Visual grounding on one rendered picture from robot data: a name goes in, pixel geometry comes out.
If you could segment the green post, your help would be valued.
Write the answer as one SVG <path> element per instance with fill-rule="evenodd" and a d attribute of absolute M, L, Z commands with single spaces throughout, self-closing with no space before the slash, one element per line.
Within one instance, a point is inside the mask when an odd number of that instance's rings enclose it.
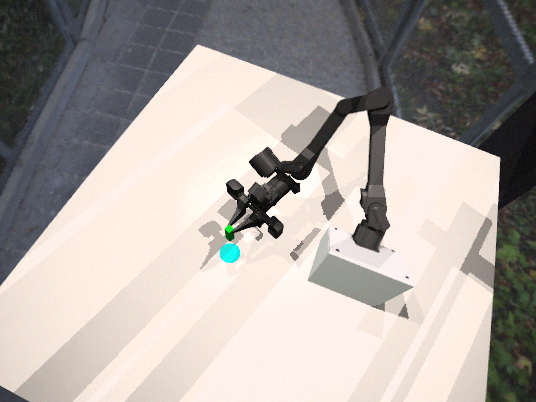
<path fill-rule="evenodd" d="M 234 233 L 232 233 L 233 230 L 234 229 L 230 225 L 225 228 L 225 237 L 229 242 L 234 239 Z"/>

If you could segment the cyan circle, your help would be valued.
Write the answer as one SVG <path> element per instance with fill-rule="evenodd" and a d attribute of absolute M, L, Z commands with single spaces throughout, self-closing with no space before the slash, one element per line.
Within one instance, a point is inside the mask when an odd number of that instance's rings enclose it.
<path fill-rule="evenodd" d="M 240 249 L 235 244 L 225 244 L 220 249 L 220 258 L 226 263 L 233 263 L 240 257 Z"/>

